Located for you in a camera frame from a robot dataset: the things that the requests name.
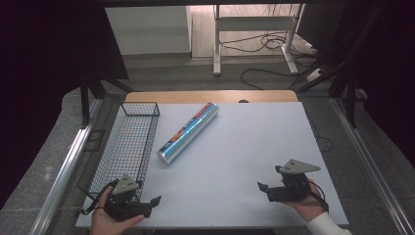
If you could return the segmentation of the aluminium rail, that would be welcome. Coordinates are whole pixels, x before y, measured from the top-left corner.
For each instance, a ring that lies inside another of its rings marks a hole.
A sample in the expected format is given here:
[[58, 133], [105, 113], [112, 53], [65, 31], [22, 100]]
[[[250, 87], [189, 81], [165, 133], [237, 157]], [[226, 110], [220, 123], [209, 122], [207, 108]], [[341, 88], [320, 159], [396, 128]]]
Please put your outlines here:
[[90, 120], [85, 127], [80, 128], [73, 142], [70, 145], [69, 151], [65, 157], [65, 160], [55, 178], [55, 181], [49, 190], [49, 193], [41, 207], [37, 218], [34, 220], [29, 235], [45, 235], [55, 212], [60, 204], [61, 199], [64, 196], [66, 188], [69, 184], [71, 175], [75, 169], [76, 163], [79, 159], [81, 149], [84, 146], [89, 133], [91, 132], [92, 125], [95, 121], [95, 117], [102, 105], [101, 100], [95, 99], [89, 108]]
[[397, 196], [388, 185], [385, 177], [381, 174], [377, 164], [366, 144], [361, 138], [356, 127], [353, 127], [346, 118], [346, 109], [342, 105], [341, 101], [337, 98], [330, 99], [334, 106], [338, 117], [340, 118], [347, 135], [349, 136], [359, 158], [361, 159], [365, 169], [368, 172], [377, 192], [380, 195], [387, 212], [392, 218], [392, 221], [397, 228], [400, 235], [415, 235], [415, 225], [412, 225], [409, 221], [406, 211], [399, 202]]

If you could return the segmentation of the white metal desk frame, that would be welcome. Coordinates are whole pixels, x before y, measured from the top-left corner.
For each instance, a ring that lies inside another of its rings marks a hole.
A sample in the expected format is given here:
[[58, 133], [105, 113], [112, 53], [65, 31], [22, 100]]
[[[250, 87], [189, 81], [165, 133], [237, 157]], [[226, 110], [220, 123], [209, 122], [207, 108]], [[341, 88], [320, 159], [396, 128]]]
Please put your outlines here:
[[291, 54], [293, 38], [297, 32], [300, 14], [303, 5], [299, 4], [297, 12], [293, 16], [264, 16], [264, 17], [221, 17], [220, 6], [213, 6], [214, 13], [214, 53], [213, 74], [221, 75], [221, 55], [219, 35], [222, 31], [287, 31], [286, 42], [281, 47], [281, 52], [288, 65], [291, 74], [298, 74], [299, 70]]

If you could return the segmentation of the white cabinet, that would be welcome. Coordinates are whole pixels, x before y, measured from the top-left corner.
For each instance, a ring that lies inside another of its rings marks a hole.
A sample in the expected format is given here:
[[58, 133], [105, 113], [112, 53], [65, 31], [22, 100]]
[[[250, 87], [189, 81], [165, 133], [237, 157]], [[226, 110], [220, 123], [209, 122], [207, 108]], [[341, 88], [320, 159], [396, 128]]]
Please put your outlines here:
[[191, 52], [189, 7], [106, 8], [106, 13], [122, 55]]

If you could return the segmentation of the silver foil roll blue label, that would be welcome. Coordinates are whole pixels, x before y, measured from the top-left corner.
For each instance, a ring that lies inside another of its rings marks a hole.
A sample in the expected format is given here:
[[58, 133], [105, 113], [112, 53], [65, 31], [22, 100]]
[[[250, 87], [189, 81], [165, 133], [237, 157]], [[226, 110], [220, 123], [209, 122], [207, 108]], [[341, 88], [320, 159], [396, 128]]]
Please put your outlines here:
[[157, 155], [170, 165], [181, 152], [214, 120], [219, 111], [215, 103], [206, 103], [161, 148]]

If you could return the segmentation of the person's right hand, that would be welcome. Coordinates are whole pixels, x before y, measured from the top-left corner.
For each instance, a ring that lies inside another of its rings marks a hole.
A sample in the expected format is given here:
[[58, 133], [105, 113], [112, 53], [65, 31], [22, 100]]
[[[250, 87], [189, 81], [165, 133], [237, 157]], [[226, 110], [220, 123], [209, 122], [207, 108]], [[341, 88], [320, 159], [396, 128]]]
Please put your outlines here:
[[300, 202], [284, 202], [284, 205], [293, 208], [306, 222], [326, 211], [321, 203], [311, 196], [307, 196]]

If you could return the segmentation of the wooden table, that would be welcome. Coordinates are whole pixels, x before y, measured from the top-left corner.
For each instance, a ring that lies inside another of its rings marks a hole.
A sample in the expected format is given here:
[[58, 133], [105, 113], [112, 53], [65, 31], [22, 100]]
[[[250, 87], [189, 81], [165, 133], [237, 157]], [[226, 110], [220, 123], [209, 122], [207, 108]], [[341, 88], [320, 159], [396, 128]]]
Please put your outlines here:
[[249, 103], [297, 102], [298, 97], [291, 90], [212, 90], [131, 92], [125, 98], [126, 103], [161, 104], [239, 103], [242, 100]]

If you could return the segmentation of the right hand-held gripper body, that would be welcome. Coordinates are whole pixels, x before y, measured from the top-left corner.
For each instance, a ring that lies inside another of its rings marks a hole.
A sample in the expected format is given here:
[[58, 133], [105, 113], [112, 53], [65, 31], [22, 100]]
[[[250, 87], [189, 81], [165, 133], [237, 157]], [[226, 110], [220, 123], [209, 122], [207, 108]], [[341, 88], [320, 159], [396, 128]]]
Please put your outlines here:
[[268, 193], [276, 194], [275, 202], [300, 202], [307, 196], [319, 199], [312, 192], [309, 180], [305, 175], [307, 172], [320, 170], [319, 166], [290, 159], [284, 165], [276, 165], [275, 169], [282, 175], [283, 182], [282, 187], [269, 188]]

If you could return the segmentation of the person's left hand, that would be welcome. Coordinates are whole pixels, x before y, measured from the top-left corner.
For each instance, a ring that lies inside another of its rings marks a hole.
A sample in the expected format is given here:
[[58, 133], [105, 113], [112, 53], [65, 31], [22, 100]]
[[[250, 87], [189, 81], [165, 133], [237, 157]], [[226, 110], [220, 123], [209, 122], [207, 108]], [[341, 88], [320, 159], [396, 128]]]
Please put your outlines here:
[[113, 187], [108, 187], [100, 197], [97, 208], [92, 214], [90, 235], [122, 235], [122, 233], [141, 222], [145, 216], [137, 215], [125, 221], [112, 219], [105, 211], [104, 205]]

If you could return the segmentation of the white table mat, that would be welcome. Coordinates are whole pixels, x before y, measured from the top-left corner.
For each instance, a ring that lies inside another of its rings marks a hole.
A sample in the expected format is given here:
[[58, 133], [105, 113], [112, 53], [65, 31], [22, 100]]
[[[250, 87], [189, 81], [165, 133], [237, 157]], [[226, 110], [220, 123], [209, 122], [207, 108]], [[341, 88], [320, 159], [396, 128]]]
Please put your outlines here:
[[150, 229], [237, 229], [302, 226], [290, 207], [268, 201], [259, 184], [276, 187], [276, 166], [319, 166], [319, 185], [338, 224], [347, 218], [302, 103], [222, 104], [217, 117], [170, 164], [152, 155], [142, 199], [160, 204], [141, 222]]

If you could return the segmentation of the black metal stand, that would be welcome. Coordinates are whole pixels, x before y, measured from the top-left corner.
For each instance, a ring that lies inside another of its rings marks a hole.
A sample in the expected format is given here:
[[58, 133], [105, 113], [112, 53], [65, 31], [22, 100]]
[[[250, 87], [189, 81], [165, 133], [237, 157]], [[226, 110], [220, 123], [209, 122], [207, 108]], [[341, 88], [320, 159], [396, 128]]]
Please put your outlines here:
[[107, 91], [102, 84], [102, 80], [107, 81], [112, 86], [118, 89], [130, 93], [134, 92], [134, 89], [123, 84], [117, 79], [110, 78], [100, 71], [91, 72], [80, 79], [80, 94], [81, 94], [81, 113], [82, 113], [82, 124], [81, 128], [84, 129], [91, 120], [90, 108], [89, 108], [89, 93], [96, 99], [103, 99], [106, 97]]
[[336, 65], [329, 68], [325, 73], [317, 76], [307, 84], [295, 88], [296, 92], [305, 92], [333, 77], [334, 81], [329, 87], [329, 96], [339, 97], [341, 93], [346, 90], [346, 120], [352, 128], [356, 128], [354, 120], [356, 78], [352, 74], [352, 71], [356, 66], [359, 50], [362, 48], [383, 9], [384, 7], [381, 5], [372, 4], [368, 13], [354, 26], [344, 41], [331, 50], [337, 52], [340, 49], [347, 49], [345, 55], [336, 63]]

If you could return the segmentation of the white power strip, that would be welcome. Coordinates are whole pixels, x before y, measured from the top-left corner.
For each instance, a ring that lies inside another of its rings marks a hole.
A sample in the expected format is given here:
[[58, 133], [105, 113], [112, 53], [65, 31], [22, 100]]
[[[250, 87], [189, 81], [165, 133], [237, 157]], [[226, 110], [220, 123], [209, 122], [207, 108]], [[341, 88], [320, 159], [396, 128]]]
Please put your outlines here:
[[310, 82], [310, 81], [312, 81], [312, 80], [314, 80], [314, 79], [316, 79], [318, 76], [320, 76], [322, 73], [323, 73], [324, 71], [323, 70], [321, 70], [321, 69], [316, 69], [315, 71], [313, 71], [307, 78], [306, 78], [306, 80], [308, 81], [308, 82]]

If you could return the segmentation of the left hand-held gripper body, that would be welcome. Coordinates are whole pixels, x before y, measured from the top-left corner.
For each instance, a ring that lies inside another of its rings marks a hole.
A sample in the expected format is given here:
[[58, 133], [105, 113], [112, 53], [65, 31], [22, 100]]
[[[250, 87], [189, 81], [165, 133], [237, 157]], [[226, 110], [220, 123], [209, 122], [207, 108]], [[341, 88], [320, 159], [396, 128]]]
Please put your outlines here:
[[115, 181], [113, 191], [107, 198], [104, 211], [117, 221], [125, 221], [137, 215], [145, 215], [147, 208], [139, 202], [134, 202], [136, 190], [140, 184], [125, 174]]

